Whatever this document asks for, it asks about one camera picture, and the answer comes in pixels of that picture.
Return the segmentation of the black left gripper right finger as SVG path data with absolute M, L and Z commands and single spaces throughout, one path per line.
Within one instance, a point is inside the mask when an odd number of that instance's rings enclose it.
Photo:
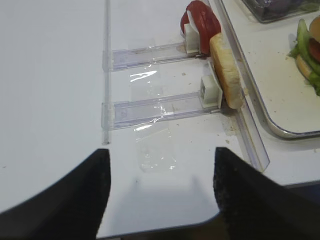
M 215 150 L 213 189 L 231 240 L 318 240 L 320 183 L 282 186 L 226 147 Z

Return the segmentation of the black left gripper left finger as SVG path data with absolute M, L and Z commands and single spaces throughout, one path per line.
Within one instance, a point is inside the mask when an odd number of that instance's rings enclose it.
M 2 212 L 0 238 L 95 240 L 110 189 L 110 153 L 97 149 L 52 186 Z

